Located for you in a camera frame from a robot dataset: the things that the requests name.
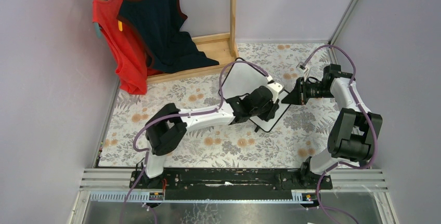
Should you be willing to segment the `white whiteboard black frame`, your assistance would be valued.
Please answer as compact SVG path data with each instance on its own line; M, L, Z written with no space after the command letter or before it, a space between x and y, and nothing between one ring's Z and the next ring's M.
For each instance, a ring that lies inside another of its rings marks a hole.
M247 64L242 58L238 58L231 66L225 78L223 78L223 98L226 100L234 96L245 96L260 86L266 86L268 82L269 79L267 75L262 72L261 69L257 68L255 64ZM288 91L285 90L284 85L280 82L276 82L276 85L280 90L278 95L279 108L275 111L275 117L269 121L261 120L258 116L250 118L251 122L266 133L270 132L276 126L277 122L281 120L289 108L288 104L281 102L281 100L288 95Z

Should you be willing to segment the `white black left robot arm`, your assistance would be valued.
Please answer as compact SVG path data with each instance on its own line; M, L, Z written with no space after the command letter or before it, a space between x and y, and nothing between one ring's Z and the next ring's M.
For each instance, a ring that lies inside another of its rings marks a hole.
M278 83L260 86L244 97L231 97L213 109L178 109L173 103L167 104L145 125L149 141L144 162L146 176L151 179L163 174L166 155L177 148L187 132L244 123L253 117L266 122L273 119L282 90Z

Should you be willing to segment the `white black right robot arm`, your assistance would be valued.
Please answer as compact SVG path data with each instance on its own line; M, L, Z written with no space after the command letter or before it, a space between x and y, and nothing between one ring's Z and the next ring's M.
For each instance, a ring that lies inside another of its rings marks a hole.
M303 106L312 98L333 98L340 112L329 133L327 148L309 157L302 170L307 175L321 175L340 164L356 169L370 166L377 155L383 119L360 99L353 74L343 72L340 65L328 65L320 81L298 78L294 89L281 102Z

